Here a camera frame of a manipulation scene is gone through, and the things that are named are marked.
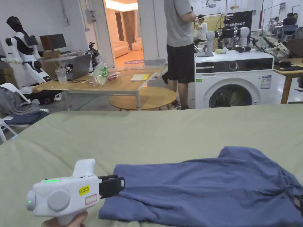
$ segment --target washing machine control panel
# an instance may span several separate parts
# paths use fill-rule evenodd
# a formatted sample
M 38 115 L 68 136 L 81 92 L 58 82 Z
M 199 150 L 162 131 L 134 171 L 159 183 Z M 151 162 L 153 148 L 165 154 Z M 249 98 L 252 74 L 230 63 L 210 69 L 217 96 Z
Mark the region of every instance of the washing machine control panel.
M 196 63 L 196 74 L 272 70 L 273 58 Z

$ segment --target green indicator light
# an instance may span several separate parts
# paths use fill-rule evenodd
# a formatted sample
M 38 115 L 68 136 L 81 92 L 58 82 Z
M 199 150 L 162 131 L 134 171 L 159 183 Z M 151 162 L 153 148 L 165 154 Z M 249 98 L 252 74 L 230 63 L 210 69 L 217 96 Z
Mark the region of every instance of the green indicator light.
M 46 180 L 44 181 L 45 183 L 50 183 L 50 182 L 59 182 L 60 180 Z

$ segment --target washing machine sticker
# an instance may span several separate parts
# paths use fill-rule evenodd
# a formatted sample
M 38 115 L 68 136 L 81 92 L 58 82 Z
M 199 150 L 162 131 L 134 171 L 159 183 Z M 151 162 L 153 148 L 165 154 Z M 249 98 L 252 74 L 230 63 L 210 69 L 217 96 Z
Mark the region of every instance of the washing machine sticker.
M 261 89 L 270 89 L 270 86 L 271 86 L 271 75 L 263 76 Z

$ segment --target backpack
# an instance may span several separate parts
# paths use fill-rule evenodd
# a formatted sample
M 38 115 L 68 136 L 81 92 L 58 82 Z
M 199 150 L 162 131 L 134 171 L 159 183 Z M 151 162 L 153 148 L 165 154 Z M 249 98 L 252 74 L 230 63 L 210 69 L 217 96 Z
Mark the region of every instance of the backpack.
M 248 46 L 274 56 L 275 62 L 285 60 L 290 54 L 283 43 L 272 37 L 253 38 Z

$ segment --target gray t-shirt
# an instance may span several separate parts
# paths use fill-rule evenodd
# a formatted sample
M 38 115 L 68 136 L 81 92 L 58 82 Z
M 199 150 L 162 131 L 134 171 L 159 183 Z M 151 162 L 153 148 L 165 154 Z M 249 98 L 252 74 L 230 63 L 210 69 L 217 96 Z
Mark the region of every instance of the gray t-shirt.
M 167 27 L 167 44 L 182 47 L 193 43 L 192 23 L 186 23 L 182 16 L 191 12 L 189 0 L 164 0 Z

